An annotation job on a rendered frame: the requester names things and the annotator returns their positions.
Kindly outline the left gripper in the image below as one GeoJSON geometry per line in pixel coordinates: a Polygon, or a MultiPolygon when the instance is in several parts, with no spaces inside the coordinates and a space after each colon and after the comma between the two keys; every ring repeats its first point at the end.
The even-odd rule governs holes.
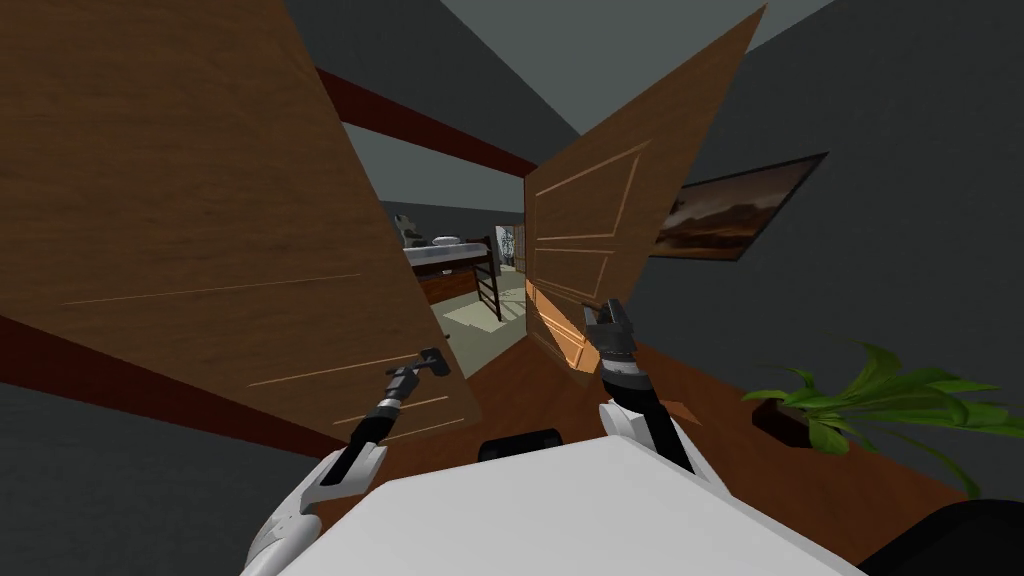
{"type": "Polygon", "coordinates": [[[417,380],[419,372],[424,369],[436,377],[445,377],[451,373],[451,368],[442,352],[439,348],[431,347],[423,349],[420,353],[420,358],[411,364],[388,369],[387,375],[394,379],[412,381],[417,380]]]}

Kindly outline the green potted plant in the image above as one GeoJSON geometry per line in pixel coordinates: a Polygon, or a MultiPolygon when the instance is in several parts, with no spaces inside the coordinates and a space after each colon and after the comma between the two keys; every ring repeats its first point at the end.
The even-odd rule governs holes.
{"type": "Polygon", "coordinates": [[[895,430],[895,425],[915,425],[956,431],[978,433],[1024,442],[1024,416],[1013,413],[1008,404],[968,399],[994,386],[966,379],[938,367],[906,370],[894,352],[860,341],[865,363],[858,375],[840,393],[821,392],[808,370],[793,369],[802,385],[795,390],[750,390],[744,401],[761,408],[773,406],[780,415],[791,416],[799,430],[797,443],[807,449],[843,456],[858,440],[863,449],[877,453],[865,429],[884,433],[928,454],[951,474],[965,496],[978,500],[981,486],[941,451],[895,430]]]}

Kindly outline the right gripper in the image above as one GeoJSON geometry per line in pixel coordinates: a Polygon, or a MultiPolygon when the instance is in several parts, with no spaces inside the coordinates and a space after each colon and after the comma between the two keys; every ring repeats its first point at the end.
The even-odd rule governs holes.
{"type": "Polygon", "coordinates": [[[603,307],[583,303],[584,323],[590,329],[590,343],[600,355],[633,355],[636,351],[632,329],[627,322],[628,315],[617,298],[607,301],[607,315],[611,321],[603,322],[603,307]]]}

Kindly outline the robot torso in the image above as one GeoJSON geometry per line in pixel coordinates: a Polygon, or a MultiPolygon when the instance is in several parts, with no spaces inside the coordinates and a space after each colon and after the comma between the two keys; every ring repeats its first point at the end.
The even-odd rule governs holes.
{"type": "Polygon", "coordinates": [[[386,482],[280,576],[865,576],[606,436],[386,482]]]}

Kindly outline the dark framed landscape picture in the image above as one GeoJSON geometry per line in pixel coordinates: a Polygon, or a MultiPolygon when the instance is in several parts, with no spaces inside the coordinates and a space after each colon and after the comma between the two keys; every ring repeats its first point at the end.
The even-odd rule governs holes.
{"type": "Polygon", "coordinates": [[[820,152],[682,186],[650,256],[737,261],[827,156],[820,152]]]}

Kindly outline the plain brown door leaf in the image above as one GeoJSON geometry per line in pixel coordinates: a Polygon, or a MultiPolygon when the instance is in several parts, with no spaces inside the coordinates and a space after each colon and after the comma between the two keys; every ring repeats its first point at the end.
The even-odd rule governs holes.
{"type": "Polygon", "coordinates": [[[319,455],[432,347],[283,0],[0,0],[0,382],[319,455]]]}

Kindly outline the panelled brown door leaf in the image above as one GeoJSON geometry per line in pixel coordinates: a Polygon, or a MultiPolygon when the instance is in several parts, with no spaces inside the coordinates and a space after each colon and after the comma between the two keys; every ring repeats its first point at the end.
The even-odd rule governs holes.
{"type": "Polygon", "coordinates": [[[524,180],[527,332],[578,382],[584,313],[628,300],[762,19],[755,11],[524,180]]]}

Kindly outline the dark wooden bed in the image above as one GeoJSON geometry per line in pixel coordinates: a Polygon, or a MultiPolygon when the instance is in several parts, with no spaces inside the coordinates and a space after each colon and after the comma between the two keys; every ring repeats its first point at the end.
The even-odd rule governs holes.
{"type": "Polygon", "coordinates": [[[403,252],[417,276],[471,269],[478,299],[487,305],[498,321],[503,320],[489,236],[441,246],[404,248],[403,252]]]}

